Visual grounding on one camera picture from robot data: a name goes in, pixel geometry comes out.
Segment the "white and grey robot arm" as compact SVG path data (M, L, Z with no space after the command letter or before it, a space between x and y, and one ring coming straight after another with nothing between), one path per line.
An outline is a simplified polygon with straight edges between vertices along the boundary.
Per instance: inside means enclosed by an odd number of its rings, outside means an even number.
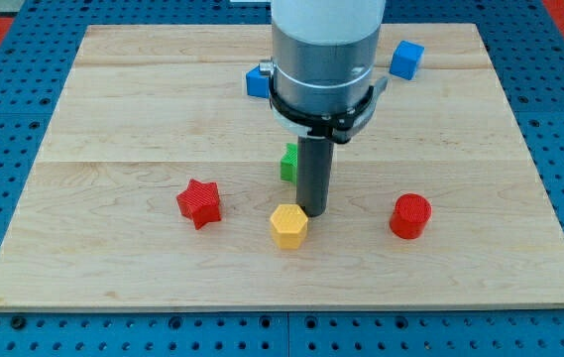
M385 0L273 0L274 117L305 139L344 144L371 120L388 80L371 82Z

